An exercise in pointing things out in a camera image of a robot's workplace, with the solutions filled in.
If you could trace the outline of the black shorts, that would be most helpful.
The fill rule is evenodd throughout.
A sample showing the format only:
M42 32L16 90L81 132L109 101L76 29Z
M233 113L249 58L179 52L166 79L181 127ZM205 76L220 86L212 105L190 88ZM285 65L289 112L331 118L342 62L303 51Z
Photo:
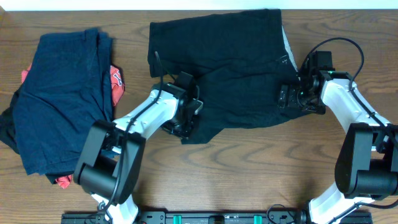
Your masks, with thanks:
M226 128L268 128L302 117L280 108L282 85L299 82L278 9L212 14L149 29L150 75L192 75L203 108L185 144L206 144Z

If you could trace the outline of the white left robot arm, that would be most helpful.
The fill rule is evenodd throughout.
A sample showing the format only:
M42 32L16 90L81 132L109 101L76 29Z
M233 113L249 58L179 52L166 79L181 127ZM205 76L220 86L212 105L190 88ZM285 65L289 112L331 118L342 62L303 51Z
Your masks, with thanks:
M73 179L97 202L96 213L66 213L62 223L134 223L139 209L132 191L146 141L159 129L188 139L203 103L192 75L160 82L149 97L122 118L98 120L88 133Z

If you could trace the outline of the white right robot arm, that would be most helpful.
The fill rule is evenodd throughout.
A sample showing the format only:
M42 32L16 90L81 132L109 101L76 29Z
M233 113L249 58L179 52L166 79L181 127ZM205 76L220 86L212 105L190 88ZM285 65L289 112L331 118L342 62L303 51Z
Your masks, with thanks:
M297 212L294 223L370 223L355 215L361 207L390 209L378 201L397 195L397 126L360 94L354 78L333 68L329 51L307 55L299 85L282 85L278 105L336 116L346 136L335 165L335 181Z

